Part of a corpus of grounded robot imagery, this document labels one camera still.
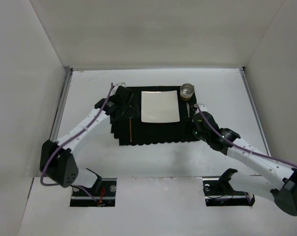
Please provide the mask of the copper fork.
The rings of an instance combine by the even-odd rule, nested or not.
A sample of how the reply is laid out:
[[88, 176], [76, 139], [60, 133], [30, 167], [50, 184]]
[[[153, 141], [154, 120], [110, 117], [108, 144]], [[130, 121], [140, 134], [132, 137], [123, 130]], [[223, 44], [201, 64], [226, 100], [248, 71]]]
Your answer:
[[129, 119], [129, 137], [130, 137], [130, 143], [132, 142], [132, 119]]

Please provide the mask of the silver knife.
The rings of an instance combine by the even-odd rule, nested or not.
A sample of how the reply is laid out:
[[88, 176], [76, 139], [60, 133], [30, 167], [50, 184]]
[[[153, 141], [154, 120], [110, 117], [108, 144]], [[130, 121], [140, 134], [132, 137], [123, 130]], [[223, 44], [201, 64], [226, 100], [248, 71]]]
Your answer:
[[186, 109], [187, 109], [188, 118], [190, 118], [190, 105], [188, 102], [186, 102]]

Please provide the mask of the black cloth placemat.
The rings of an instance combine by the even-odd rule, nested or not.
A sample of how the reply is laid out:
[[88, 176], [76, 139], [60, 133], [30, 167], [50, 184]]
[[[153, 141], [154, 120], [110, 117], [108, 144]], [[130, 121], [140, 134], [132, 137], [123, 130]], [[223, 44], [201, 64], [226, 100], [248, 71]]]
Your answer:
[[[119, 120], [111, 126], [111, 133], [118, 139], [120, 146], [142, 146], [158, 143], [185, 143], [184, 140], [184, 118], [188, 117], [186, 102], [180, 99], [180, 86], [150, 86], [150, 87], [129, 87], [137, 96], [138, 106], [141, 108], [142, 91], [173, 91], [178, 95], [178, 107], [180, 122], [175, 123], [144, 123], [141, 118], [132, 119], [132, 142], [129, 137], [129, 120]], [[192, 106], [197, 103], [193, 95], [188, 101]]]

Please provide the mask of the square white plate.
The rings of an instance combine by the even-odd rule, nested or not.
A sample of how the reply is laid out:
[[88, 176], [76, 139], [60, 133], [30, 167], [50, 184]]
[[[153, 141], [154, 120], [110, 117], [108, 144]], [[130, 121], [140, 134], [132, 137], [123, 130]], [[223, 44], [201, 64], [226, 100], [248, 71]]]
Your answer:
[[178, 95], [174, 91], [142, 91], [141, 122], [180, 122]]

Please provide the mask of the metal cup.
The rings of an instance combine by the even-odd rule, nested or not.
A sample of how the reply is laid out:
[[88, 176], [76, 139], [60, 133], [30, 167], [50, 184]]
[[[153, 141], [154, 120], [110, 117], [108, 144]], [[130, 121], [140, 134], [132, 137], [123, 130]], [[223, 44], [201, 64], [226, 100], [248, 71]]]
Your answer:
[[193, 94], [195, 92], [194, 86], [192, 84], [183, 84], [180, 87], [180, 98], [183, 101], [188, 101], [192, 98]]

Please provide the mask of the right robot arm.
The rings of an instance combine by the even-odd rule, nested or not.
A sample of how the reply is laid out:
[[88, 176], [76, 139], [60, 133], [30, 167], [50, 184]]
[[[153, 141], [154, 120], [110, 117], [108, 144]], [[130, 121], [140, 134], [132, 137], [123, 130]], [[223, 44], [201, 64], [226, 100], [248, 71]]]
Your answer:
[[193, 135], [212, 150], [235, 159], [257, 172], [259, 180], [244, 180], [232, 176], [236, 169], [226, 170], [219, 179], [223, 188], [234, 190], [240, 185], [244, 191], [274, 202], [283, 212], [297, 216], [297, 165], [267, 156], [229, 128], [220, 128], [208, 111], [197, 105], [189, 116]]

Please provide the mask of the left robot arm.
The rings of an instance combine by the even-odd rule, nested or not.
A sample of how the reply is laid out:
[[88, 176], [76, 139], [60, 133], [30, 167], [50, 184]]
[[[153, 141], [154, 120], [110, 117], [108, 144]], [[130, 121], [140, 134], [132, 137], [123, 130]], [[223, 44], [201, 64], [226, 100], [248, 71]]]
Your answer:
[[106, 98], [99, 100], [91, 112], [71, 131], [55, 141], [42, 145], [40, 157], [40, 182], [46, 185], [48, 177], [53, 185], [93, 188], [99, 176], [88, 169], [80, 169], [76, 156], [93, 138], [111, 124], [140, 115], [134, 91], [124, 83], [111, 84]]

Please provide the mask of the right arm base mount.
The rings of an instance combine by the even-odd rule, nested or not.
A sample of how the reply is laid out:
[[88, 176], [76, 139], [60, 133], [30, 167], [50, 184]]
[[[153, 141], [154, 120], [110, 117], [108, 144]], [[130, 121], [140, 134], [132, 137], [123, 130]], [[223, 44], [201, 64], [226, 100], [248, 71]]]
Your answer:
[[238, 170], [229, 168], [219, 177], [203, 178], [203, 192], [207, 207], [252, 207], [255, 196], [243, 191], [235, 191], [230, 180]]

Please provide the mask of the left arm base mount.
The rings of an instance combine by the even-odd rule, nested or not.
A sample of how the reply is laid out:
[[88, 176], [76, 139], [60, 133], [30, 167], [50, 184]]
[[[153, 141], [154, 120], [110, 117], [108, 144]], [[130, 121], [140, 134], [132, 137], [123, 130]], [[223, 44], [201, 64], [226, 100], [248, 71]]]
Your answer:
[[116, 178], [98, 180], [92, 188], [74, 187], [70, 207], [114, 207], [116, 204]]

